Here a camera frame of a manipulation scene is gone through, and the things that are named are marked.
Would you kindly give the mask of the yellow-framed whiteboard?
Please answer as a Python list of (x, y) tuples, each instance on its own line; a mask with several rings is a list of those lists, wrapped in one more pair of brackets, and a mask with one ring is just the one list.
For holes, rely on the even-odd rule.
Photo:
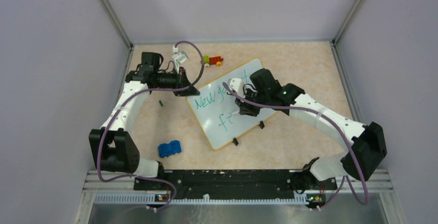
[(212, 149), (222, 148), (276, 114), (272, 109), (261, 109), (256, 117), (230, 115), (239, 108), (234, 103), (235, 97), (227, 94), (222, 83), (231, 78), (249, 83), (249, 76), (261, 68), (263, 63), (259, 58), (249, 60), (199, 87), (200, 95), (186, 98)]

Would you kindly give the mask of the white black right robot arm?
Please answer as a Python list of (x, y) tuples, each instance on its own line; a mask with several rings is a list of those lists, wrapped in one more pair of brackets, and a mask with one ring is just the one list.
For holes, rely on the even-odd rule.
[(262, 109), (281, 111), (312, 125), (343, 148), (339, 154), (315, 158), (304, 167), (306, 187), (316, 189), (324, 180), (341, 176), (366, 182), (387, 155), (384, 131), (376, 122), (363, 124), (349, 119), (294, 84), (282, 86), (265, 68), (254, 72), (250, 80), (249, 87), (239, 78), (224, 84), (228, 93), (236, 97), (240, 115), (256, 117)]

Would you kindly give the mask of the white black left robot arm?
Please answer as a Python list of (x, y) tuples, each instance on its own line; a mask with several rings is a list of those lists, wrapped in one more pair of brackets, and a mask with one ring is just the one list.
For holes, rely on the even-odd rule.
[(181, 66), (187, 59), (185, 52), (175, 52), (172, 56), (174, 68), (167, 71), (161, 69), (164, 60), (161, 54), (142, 53), (140, 64), (127, 74), (122, 94), (112, 113), (99, 129), (89, 133), (96, 168), (146, 177), (146, 183), (156, 190), (165, 185), (166, 176), (159, 172), (159, 162), (140, 155), (130, 132), (151, 92), (171, 91), (177, 97), (200, 94)]

